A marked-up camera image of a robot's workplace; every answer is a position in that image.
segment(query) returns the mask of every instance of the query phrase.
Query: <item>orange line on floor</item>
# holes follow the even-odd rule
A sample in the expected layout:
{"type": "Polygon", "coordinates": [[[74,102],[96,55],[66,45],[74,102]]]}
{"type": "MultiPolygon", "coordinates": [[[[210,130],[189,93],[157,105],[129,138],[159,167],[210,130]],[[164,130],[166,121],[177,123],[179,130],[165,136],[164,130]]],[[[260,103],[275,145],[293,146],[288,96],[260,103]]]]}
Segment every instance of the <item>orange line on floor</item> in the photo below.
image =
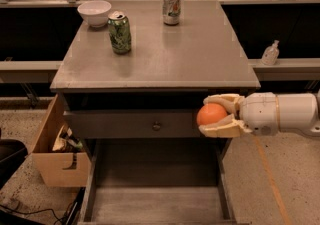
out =
{"type": "Polygon", "coordinates": [[[281,197],[279,188],[277,187],[276,182],[274,180],[274,177],[273,177],[269,162],[267,160],[266,154],[265,154],[265,152],[264,152],[264,150],[263,150],[263,148],[261,146],[260,139],[257,136],[253,136],[253,140],[254,140],[254,142],[255,142],[255,144],[257,146],[257,149],[258,149],[258,152],[259,152],[262,164],[263,164],[263,168],[267,173],[267,176],[268,176],[268,179],[269,179],[269,184],[270,184],[271,189],[273,191],[273,195],[274,195],[274,197],[276,199],[276,202],[277,202],[277,205],[279,207],[279,211],[281,213],[281,216],[282,216],[282,219],[284,221],[284,224],[285,225],[291,225],[292,223],[290,221],[287,209],[286,209],[286,207],[285,207],[285,205],[284,205],[284,203],[282,201],[282,197],[281,197]]]}

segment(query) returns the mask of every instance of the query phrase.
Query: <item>green can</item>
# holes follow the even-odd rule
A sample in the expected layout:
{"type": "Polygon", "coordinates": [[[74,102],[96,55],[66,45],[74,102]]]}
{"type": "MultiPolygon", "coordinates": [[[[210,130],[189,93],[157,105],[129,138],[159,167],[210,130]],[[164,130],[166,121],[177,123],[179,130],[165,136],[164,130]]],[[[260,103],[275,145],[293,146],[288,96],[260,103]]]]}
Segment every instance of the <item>green can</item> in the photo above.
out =
{"type": "Polygon", "coordinates": [[[131,33],[129,19],[121,11],[108,15],[108,29],[112,49],[117,54],[125,54],[131,50],[131,33]]]}

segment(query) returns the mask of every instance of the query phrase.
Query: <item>desk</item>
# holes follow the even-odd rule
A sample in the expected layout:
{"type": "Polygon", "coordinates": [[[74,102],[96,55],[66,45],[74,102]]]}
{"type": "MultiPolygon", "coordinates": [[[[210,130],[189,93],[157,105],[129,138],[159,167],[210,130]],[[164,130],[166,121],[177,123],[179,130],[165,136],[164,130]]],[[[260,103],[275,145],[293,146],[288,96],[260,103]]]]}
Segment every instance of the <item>desk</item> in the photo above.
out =
{"type": "Polygon", "coordinates": [[[212,174],[222,162],[211,159],[217,141],[199,139],[195,116],[209,94],[260,85],[219,2],[183,0],[177,26],[163,24],[162,0],[111,3],[130,20],[132,51],[114,54],[107,28],[83,23],[51,85],[74,134],[103,139],[88,149],[93,171],[81,221],[234,222],[228,206],[222,215],[212,205],[219,195],[208,198],[223,184],[212,174]]]}

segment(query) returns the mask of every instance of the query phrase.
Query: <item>drawer knob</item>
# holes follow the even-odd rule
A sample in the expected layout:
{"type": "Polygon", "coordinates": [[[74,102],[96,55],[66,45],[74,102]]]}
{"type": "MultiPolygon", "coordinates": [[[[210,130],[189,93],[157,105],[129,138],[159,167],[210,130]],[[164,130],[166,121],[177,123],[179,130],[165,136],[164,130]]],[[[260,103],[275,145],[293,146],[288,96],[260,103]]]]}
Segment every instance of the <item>drawer knob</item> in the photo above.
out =
{"type": "Polygon", "coordinates": [[[154,122],[152,126],[153,131],[159,131],[161,129],[161,123],[159,122],[154,122]]]}

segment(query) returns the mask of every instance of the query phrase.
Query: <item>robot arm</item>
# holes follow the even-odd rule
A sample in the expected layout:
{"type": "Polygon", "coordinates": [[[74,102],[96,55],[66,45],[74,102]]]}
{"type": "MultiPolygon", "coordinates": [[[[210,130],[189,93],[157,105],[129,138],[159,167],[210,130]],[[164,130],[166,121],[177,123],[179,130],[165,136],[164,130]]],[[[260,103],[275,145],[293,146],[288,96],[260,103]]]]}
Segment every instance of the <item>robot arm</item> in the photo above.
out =
{"type": "Polygon", "coordinates": [[[320,136],[320,94],[254,93],[246,98],[213,95],[204,100],[208,102],[219,103],[230,115],[216,124],[199,126],[207,137],[238,137],[245,133],[270,136],[278,132],[320,136]]]}

